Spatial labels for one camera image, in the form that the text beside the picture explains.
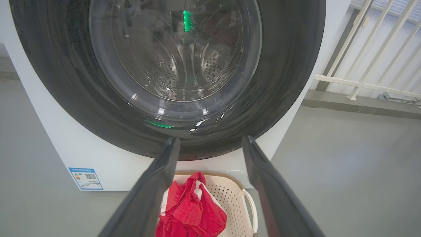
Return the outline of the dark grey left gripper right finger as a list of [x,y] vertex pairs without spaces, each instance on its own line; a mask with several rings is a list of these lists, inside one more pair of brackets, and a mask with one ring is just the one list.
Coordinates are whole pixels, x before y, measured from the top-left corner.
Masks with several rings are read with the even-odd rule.
[[250,183],[259,193],[270,237],[323,237],[324,234],[291,187],[252,136],[242,138]]

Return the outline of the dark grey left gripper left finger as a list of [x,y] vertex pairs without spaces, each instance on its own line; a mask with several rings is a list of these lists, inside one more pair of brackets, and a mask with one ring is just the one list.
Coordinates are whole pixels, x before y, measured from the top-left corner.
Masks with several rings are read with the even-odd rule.
[[179,152],[179,138],[169,138],[99,233],[100,237],[155,235],[160,205],[173,181]]

